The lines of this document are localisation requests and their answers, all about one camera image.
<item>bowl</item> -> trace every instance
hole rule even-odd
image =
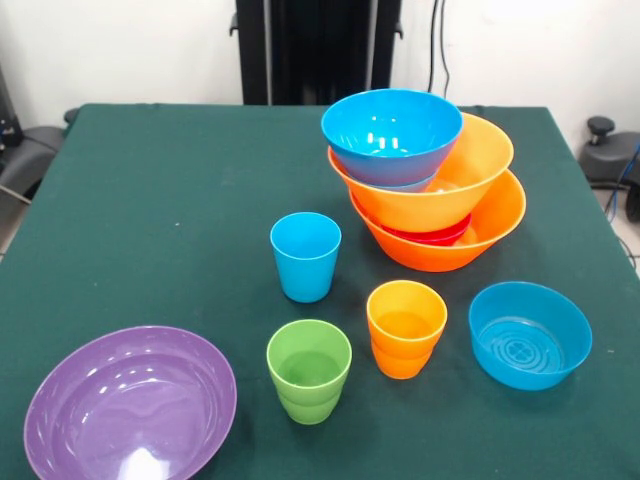
[[[418,193],[418,192],[424,192],[434,178],[435,178],[435,174],[425,178],[424,180],[420,180],[419,182],[409,183],[408,185],[397,185],[397,186],[371,185],[371,186],[375,188],[380,188],[382,190],[392,190],[395,192]]]
[[[494,379],[520,390],[557,385],[589,355],[591,327],[564,295],[535,283],[505,282],[469,309],[471,345]]]
[[[347,174],[331,148],[329,162],[382,225],[403,232],[442,230],[469,215],[513,159],[513,145],[502,130],[480,117],[463,116],[460,138],[424,193],[392,192],[359,182]]]
[[[222,353],[170,327],[94,340],[47,376],[24,443],[42,480],[191,478],[220,448],[236,410]]]
[[[384,230],[351,192],[351,202],[376,241],[393,260],[423,272],[448,272],[464,267],[501,238],[524,217],[526,198],[516,176],[504,172],[471,213],[471,225],[450,247],[411,242]]]
[[[381,89],[334,103],[322,132],[347,172],[371,185],[407,185],[433,175],[451,151],[462,115],[426,92]]]
[[[435,232],[401,232],[400,230],[393,230],[392,228],[385,227],[384,225],[381,225],[381,227],[387,232],[395,235],[396,237],[404,238],[405,240],[409,240],[411,242],[427,243],[429,245],[441,245],[448,247],[456,243],[458,239],[462,235],[464,235],[464,232],[467,231],[469,225],[471,225],[471,214],[464,217],[455,225],[452,225],[449,228],[445,228],[443,230],[437,230]]]

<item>orange bowl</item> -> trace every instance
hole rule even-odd
[[[331,148],[329,163],[366,212],[386,227],[431,232],[466,217],[513,160],[513,144],[493,123],[463,113],[464,127],[453,150],[422,193],[376,188],[349,176]]]
[[[451,247],[410,242],[383,230],[350,192],[351,202],[376,241],[396,262],[423,272],[448,272],[468,265],[511,233],[524,217],[527,200],[522,185],[509,170],[500,175],[472,212],[471,225]]]

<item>purple bowl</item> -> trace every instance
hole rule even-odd
[[[135,327],[100,337],[42,382],[24,426],[43,480],[180,480],[226,438],[236,411],[229,362],[186,330]]]

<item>stacked bowls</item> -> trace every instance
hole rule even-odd
[[[370,145],[363,124],[373,136],[369,150],[363,145]],[[378,124],[398,128],[389,137],[390,130],[374,128]],[[322,128],[329,162],[347,185],[356,212],[385,253],[406,267],[461,268],[512,232],[524,216],[524,189],[508,171],[509,137],[435,95],[395,89],[353,95],[327,110]],[[398,148],[387,148],[389,141]],[[416,180],[405,175],[409,159],[416,176],[433,175],[428,185],[419,191],[390,189]]]

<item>green tablecloth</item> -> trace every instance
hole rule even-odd
[[[388,259],[353,212],[325,158],[321,108],[83,108],[0,265],[0,478],[30,478],[23,418],[50,369],[144,324],[204,336],[237,375],[233,429],[196,478],[638,478],[638,279],[548,111],[480,110],[515,144],[527,215],[468,267],[427,274]],[[314,305],[284,297],[268,239],[297,210],[343,230],[333,290]],[[396,278],[449,306],[427,368],[404,382],[377,370],[365,321],[369,292]],[[591,356],[547,392],[498,384],[471,352],[473,296],[513,279],[558,289],[591,321]],[[316,427],[286,417],[264,358],[270,335],[305,317],[353,345],[342,399]]]

